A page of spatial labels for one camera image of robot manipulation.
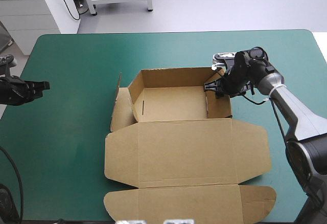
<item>black cable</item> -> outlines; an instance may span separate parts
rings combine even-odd
[[[221,78],[224,78],[227,82],[229,81],[227,78],[225,78],[224,76],[222,76],[219,72],[217,72],[219,76],[221,76]],[[247,99],[248,101],[250,101],[251,103],[255,104],[255,105],[262,105],[263,103],[265,103],[266,101],[262,101],[260,103],[257,103],[253,100],[250,100],[249,98],[247,98],[245,95],[242,95],[245,99]]]
[[[285,134],[284,134],[284,131],[283,131],[283,128],[282,128],[281,121],[279,120],[279,117],[278,117],[278,114],[277,114],[277,111],[276,111],[276,108],[275,108],[275,104],[273,102],[273,99],[270,98],[270,101],[271,101],[271,106],[272,106],[272,109],[274,111],[275,117],[277,119],[277,123],[278,123],[279,129],[280,129],[281,134],[282,134],[282,137],[283,137],[284,144],[286,146]]]
[[[75,17],[72,15],[72,12],[71,12],[71,10],[70,10],[69,7],[68,7],[66,0],[63,0],[63,2],[65,3],[65,5],[66,5],[66,7],[67,7],[67,10],[68,10],[69,14],[71,15],[71,17],[72,17],[74,20],[80,20],[80,19],[81,19],[81,15],[78,14],[78,18],[75,18]]]
[[[17,179],[18,179],[18,184],[19,184],[19,193],[20,193],[20,216],[19,216],[19,224],[21,224],[22,221],[22,217],[24,214],[24,192],[22,189],[22,183],[21,183],[21,178],[20,178],[20,174],[19,171],[15,165],[15,162],[12,160],[12,158],[9,156],[9,154],[7,153],[7,151],[0,146],[0,150],[5,154],[5,156],[7,157],[7,159],[9,160],[9,162],[11,163],[12,167],[15,170]]]
[[[88,9],[85,11],[85,12],[82,12],[82,13],[78,13],[79,15],[83,15],[84,13],[86,13],[88,11]]]
[[[248,101],[250,101],[251,103],[255,104],[255,105],[262,105],[263,103],[266,102],[265,100],[263,100],[263,101],[257,103],[257,102],[255,102],[255,101],[253,101],[253,100],[250,100],[250,99],[247,98],[245,95],[242,95],[242,96],[243,96],[245,99],[247,99]]]

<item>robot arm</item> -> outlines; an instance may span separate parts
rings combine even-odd
[[[24,81],[10,75],[10,68],[16,66],[14,57],[0,57],[0,104],[23,105],[42,97],[42,91],[50,89],[48,82]]]
[[[309,197],[295,223],[327,223],[327,120],[314,114],[285,86],[283,76],[260,47],[237,53],[216,54],[213,70],[226,68],[218,80],[206,83],[216,97],[244,96],[257,88],[268,95],[286,119],[286,157],[304,192]]]

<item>drawer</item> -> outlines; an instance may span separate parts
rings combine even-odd
[[[51,14],[45,0],[0,0],[0,16]]]
[[[0,21],[8,31],[57,29],[52,15],[0,16]]]
[[[31,54],[36,40],[46,34],[60,34],[57,30],[22,30],[22,31],[8,31],[12,38],[17,43],[23,54]]]

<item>cardboard box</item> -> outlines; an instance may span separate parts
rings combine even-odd
[[[216,99],[203,84],[219,75],[211,68],[142,70],[116,95],[110,130],[135,122],[231,117],[230,99]]]
[[[203,92],[213,78],[208,68],[143,70],[119,89],[105,175],[138,189],[105,196],[114,220],[243,224],[271,211],[271,187],[239,185],[270,170],[266,131],[224,118],[229,98]]]

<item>floor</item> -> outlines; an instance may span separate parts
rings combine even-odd
[[[83,14],[78,33],[182,32],[308,29],[327,60],[327,0],[153,0],[98,5],[97,16]],[[27,62],[16,44],[1,55],[14,54],[20,75]],[[0,115],[5,109],[0,105]]]

